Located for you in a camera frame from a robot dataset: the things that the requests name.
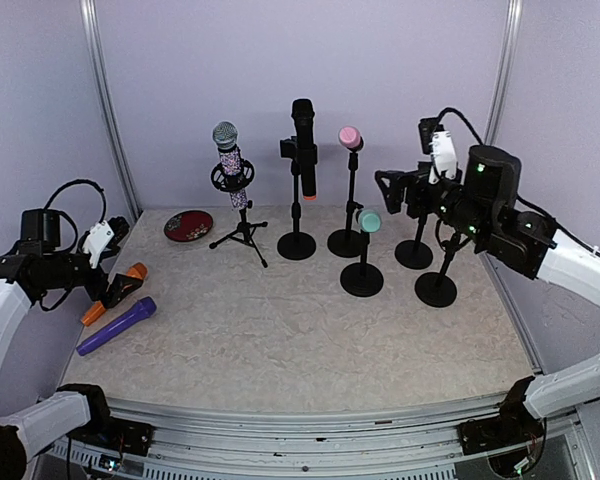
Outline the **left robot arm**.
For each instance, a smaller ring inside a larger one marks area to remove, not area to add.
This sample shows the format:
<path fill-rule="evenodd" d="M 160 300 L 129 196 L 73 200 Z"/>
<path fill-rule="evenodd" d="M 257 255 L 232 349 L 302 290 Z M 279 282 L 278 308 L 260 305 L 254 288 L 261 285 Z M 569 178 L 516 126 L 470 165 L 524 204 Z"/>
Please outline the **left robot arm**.
<path fill-rule="evenodd" d="M 110 276 L 101 266 L 116 256 L 130 231 L 122 216 L 102 212 L 86 232 L 73 234 L 67 247 L 61 244 L 61 224 L 75 221 L 50 202 L 21 215 L 20 237 L 0 256 L 0 371 L 20 325 L 34 306 L 43 311 L 49 292 L 61 291 L 65 301 L 77 288 L 111 309 L 138 290 L 141 279 Z M 101 445 L 120 434 L 117 418 L 110 414 L 101 387 L 69 384 L 49 398 L 13 414 L 0 417 L 0 479 L 21 479 L 27 466 L 57 439 L 86 433 Z"/>

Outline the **dark red floral plate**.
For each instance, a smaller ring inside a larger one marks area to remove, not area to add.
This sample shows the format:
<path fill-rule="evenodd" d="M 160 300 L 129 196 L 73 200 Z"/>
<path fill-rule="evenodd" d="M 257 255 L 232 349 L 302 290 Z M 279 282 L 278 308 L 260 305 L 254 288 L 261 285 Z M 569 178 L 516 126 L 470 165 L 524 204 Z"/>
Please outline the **dark red floral plate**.
<path fill-rule="evenodd" d="M 187 210 L 173 215 L 164 225 L 167 239 L 187 243 L 201 239 L 214 225 L 213 217 L 206 211 Z"/>

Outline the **pink microphone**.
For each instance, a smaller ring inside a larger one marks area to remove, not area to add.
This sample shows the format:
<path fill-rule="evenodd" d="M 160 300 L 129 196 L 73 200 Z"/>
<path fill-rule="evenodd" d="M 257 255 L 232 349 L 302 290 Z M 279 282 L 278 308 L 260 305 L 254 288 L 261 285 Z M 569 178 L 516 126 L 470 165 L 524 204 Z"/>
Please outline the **pink microphone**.
<path fill-rule="evenodd" d="M 338 132 L 339 143 L 351 152 L 360 151 L 364 146 L 364 140 L 360 131 L 354 126 L 344 126 Z"/>

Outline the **black tall microphone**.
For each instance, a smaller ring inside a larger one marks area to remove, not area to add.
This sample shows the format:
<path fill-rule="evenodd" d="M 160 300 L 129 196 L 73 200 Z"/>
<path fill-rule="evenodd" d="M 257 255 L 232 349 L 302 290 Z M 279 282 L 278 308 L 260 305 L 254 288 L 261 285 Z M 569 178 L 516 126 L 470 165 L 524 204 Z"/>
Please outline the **black tall microphone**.
<path fill-rule="evenodd" d="M 317 146 L 314 142 L 315 112 L 312 102 L 306 98 L 294 100 L 291 117 L 296 129 L 296 162 L 300 166 L 302 194 L 305 200 L 315 200 Z"/>

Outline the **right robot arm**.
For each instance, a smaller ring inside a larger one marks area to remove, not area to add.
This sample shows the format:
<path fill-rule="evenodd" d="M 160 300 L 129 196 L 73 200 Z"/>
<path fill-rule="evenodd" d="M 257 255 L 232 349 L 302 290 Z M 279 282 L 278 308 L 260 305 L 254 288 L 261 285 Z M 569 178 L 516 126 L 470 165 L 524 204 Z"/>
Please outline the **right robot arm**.
<path fill-rule="evenodd" d="M 478 139 L 459 169 L 451 135 L 441 126 L 445 108 L 418 124 L 427 160 L 412 171 L 377 170 L 374 179 L 388 213 L 405 209 L 419 221 L 429 216 L 452 228 L 445 258 L 471 243 L 531 279 L 559 286 L 600 308 L 600 250 L 577 238 L 541 207 L 519 193 L 521 161 Z M 600 352 L 552 374 L 517 381 L 499 405 L 491 433 L 503 444 L 528 429 L 537 432 L 547 417 L 600 399 Z"/>

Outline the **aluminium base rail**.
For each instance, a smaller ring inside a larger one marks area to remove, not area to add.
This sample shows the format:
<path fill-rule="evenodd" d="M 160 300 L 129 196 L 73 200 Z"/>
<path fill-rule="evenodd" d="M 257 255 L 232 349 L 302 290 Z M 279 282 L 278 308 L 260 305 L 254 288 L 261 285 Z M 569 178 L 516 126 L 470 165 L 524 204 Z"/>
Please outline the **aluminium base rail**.
<path fill-rule="evenodd" d="M 398 410 L 236 413 L 111 400 L 112 415 L 149 428 L 143 452 L 58 439 L 40 479 L 593 479 L 577 415 L 546 435 L 468 453 L 460 426 L 496 414 L 499 395 Z"/>

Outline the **black tripod mic stand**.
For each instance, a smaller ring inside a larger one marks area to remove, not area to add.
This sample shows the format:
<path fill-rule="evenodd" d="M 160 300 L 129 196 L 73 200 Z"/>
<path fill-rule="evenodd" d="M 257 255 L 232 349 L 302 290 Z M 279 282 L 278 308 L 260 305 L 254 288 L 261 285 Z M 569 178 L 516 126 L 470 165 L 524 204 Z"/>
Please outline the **black tripod mic stand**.
<path fill-rule="evenodd" d="M 210 249 L 216 249 L 222 243 L 232 240 L 246 247 L 255 250 L 260 262 L 264 268 L 268 267 L 268 263 L 261 254 L 255 240 L 254 234 L 259 228 L 266 228 L 268 222 L 251 223 L 248 220 L 248 211 L 253 207 L 253 202 L 248 199 L 246 194 L 247 187 L 255 178 L 255 169 L 248 160 L 240 160 L 238 162 L 238 170 L 228 167 L 228 163 L 220 161 L 212 170 L 210 179 L 213 187 L 230 195 L 231 198 L 237 199 L 235 209 L 239 213 L 239 222 L 233 231 L 221 237 L 219 240 L 213 241 Z"/>

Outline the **metal frame post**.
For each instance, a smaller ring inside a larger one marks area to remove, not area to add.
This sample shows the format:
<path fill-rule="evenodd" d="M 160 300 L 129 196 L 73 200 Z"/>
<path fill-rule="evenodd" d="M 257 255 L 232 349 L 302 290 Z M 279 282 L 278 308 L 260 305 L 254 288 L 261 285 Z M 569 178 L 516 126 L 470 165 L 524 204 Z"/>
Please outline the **metal frame post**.
<path fill-rule="evenodd" d="M 104 50 L 99 30 L 97 5 L 94 0 L 80 0 L 82 24 L 92 65 L 97 98 L 103 116 L 107 139 L 113 156 L 122 193 L 134 220 L 142 214 L 142 206 L 124 149 L 115 107 L 107 78 Z"/>
<path fill-rule="evenodd" d="M 508 87 L 513 72 L 523 12 L 523 0 L 509 0 L 496 80 L 487 118 L 484 141 L 495 144 L 504 118 Z"/>

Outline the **black round-base stand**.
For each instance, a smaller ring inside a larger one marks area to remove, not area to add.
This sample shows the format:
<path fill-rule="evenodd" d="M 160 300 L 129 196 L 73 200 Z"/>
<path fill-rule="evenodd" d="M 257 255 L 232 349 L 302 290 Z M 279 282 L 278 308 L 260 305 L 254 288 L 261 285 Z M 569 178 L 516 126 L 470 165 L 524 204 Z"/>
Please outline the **black round-base stand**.
<path fill-rule="evenodd" d="M 426 223 L 427 216 L 421 215 L 414 238 L 401 241 L 396 246 L 394 257 L 400 265 L 412 270 L 424 270 L 432 264 L 432 250 L 422 241 Z"/>

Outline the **teal microphone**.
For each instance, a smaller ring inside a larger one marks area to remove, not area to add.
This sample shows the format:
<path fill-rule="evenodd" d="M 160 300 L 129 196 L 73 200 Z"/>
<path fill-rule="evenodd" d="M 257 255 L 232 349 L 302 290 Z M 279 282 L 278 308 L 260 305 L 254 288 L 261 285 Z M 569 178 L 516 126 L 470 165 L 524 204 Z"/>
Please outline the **teal microphone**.
<path fill-rule="evenodd" d="M 356 222 L 361 232 L 376 233 L 382 227 L 380 214 L 370 208 L 363 208 L 356 212 Z"/>

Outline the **orange microphone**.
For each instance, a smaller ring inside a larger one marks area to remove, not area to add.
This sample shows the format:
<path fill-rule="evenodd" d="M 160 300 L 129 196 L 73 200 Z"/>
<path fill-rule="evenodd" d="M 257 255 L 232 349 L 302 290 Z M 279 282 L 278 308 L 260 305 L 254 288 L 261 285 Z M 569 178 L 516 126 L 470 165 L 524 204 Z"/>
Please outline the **orange microphone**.
<path fill-rule="evenodd" d="M 148 269 L 141 262 L 132 265 L 126 272 L 126 276 L 138 279 L 141 283 L 144 282 L 144 279 L 147 277 L 147 275 Z M 90 326 L 95 323 L 105 312 L 106 308 L 100 301 L 98 301 L 85 312 L 81 319 L 81 323 L 84 326 Z"/>

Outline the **right metal frame post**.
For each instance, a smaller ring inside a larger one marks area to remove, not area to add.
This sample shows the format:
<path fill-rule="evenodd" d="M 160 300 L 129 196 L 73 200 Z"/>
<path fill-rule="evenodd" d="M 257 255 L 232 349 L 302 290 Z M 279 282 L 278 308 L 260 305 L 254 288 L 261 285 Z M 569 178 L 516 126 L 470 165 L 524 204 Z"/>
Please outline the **right metal frame post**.
<path fill-rule="evenodd" d="M 487 118 L 484 141 L 495 144 L 504 118 L 508 87 L 513 72 L 523 12 L 523 0 L 509 0 L 496 80 Z"/>

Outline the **purple microphone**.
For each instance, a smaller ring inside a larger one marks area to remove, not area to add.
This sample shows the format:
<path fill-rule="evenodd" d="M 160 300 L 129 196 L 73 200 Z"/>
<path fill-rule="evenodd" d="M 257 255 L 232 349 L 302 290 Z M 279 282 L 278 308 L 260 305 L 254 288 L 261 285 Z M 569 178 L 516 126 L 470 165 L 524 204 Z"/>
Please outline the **purple microphone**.
<path fill-rule="evenodd" d="M 151 297 L 141 298 L 125 313 L 87 337 L 76 347 L 76 352 L 79 356 L 92 353 L 135 324 L 150 318 L 156 310 L 157 305 Z"/>

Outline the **silver rhinestone microphone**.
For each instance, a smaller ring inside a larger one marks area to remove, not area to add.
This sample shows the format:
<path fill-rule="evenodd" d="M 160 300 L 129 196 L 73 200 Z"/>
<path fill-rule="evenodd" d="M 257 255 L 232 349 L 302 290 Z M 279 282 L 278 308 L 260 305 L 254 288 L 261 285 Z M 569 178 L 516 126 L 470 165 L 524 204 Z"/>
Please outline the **silver rhinestone microphone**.
<path fill-rule="evenodd" d="M 244 209 L 248 200 L 244 189 L 244 162 L 237 145 L 238 130 L 228 121 L 218 123 L 212 132 L 216 144 L 219 164 L 214 168 L 213 183 L 228 193 L 234 209 Z"/>

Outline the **left metal frame post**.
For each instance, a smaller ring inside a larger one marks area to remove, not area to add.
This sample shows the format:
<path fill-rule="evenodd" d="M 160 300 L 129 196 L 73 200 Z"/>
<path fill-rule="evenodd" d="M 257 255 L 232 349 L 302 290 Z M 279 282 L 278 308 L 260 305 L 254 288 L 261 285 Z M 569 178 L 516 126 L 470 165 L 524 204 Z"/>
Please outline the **left metal frame post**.
<path fill-rule="evenodd" d="M 92 65 L 97 98 L 103 116 L 107 139 L 113 156 L 122 193 L 134 220 L 142 214 L 142 206 L 124 149 L 115 107 L 107 78 L 104 50 L 99 30 L 97 5 L 94 0 L 80 0 L 82 24 Z"/>

